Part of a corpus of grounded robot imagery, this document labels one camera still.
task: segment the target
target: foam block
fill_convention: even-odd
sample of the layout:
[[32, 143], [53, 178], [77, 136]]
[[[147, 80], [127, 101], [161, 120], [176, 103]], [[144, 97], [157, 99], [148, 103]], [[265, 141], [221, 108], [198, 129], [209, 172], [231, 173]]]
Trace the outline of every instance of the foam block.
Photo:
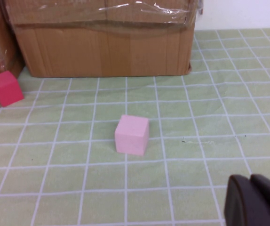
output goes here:
[[22, 100], [23, 93], [18, 80], [9, 71], [0, 73], [0, 104], [3, 107]]
[[115, 130], [118, 153], [144, 155], [149, 141], [149, 119], [122, 115]]

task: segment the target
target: red cube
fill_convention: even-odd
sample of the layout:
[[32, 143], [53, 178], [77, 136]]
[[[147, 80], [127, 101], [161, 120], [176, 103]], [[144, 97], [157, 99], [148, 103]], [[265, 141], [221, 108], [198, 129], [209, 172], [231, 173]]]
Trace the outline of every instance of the red cube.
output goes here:
[[0, 73], [0, 104], [3, 107], [24, 99], [18, 80], [9, 71]]

